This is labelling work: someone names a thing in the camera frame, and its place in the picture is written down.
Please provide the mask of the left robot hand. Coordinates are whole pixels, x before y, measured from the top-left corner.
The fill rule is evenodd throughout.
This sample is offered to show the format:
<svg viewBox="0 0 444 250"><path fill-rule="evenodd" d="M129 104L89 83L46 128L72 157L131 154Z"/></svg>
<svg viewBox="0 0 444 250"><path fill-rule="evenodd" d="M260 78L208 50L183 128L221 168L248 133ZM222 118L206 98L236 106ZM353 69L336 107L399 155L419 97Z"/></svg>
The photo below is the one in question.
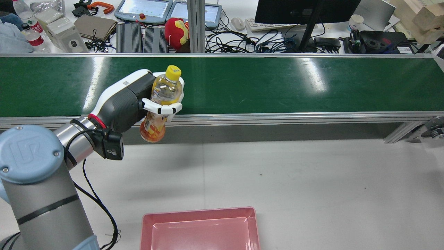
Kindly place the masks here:
<svg viewBox="0 0 444 250"><path fill-rule="evenodd" d="M97 104L87 116L97 128L124 133L148 112L166 116L168 121L182 109L181 94L171 105L161 105L150 100L154 80L163 72L137 70L117 81L100 95Z"/></svg>

